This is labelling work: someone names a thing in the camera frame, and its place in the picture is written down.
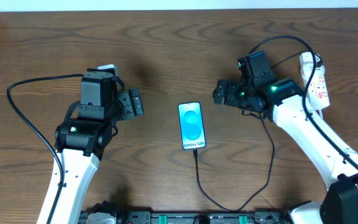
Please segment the blue smartphone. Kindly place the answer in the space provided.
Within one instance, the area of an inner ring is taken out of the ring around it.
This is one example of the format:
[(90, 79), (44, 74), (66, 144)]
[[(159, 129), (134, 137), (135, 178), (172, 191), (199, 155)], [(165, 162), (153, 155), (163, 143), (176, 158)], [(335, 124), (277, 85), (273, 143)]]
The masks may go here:
[(201, 103), (199, 101), (178, 105), (181, 140), (184, 150), (206, 147)]

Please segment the white power strip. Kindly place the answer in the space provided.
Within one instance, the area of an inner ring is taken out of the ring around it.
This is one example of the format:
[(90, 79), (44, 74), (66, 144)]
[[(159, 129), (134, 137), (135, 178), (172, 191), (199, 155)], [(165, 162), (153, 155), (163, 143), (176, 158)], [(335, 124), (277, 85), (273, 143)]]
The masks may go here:
[[(306, 87), (312, 71), (301, 68), (300, 72), (304, 86)], [(308, 85), (307, 98), (310, 100), (310, 103), (315, 110), (323, 110), (330, 105), (324, 75), (325, 67), (323, 65), (320, 69), (315, 70), (311, 83)]]

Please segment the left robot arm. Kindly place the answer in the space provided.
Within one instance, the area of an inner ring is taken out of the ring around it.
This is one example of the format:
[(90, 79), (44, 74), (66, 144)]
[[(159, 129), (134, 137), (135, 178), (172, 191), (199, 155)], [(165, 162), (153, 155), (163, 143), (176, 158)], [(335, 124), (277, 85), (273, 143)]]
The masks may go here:
[(58, 160), (38, 223), (78, 222), (104, 149), (118, 133), (116, 123), (143, 113), (139, 89), (126, 90), (115, 65), (87, 70), (80, 101), (70, 105), (55, 131)]

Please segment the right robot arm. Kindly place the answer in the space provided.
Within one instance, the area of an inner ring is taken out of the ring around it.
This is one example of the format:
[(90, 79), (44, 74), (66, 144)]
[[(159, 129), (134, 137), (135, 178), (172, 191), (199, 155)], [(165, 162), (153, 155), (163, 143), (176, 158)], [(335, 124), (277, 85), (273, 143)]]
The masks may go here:
[(316, 114), (291, 79), (278, 80), (263, 51), (238, 60), (238, 82), (218, 80), (214, 103), (250, 115), (262, 113), (288, 133), (317, 168), (328, 190), (321, 203), (306, 202), (288, 211), (292, 223), (358, 223), (358, 152)]

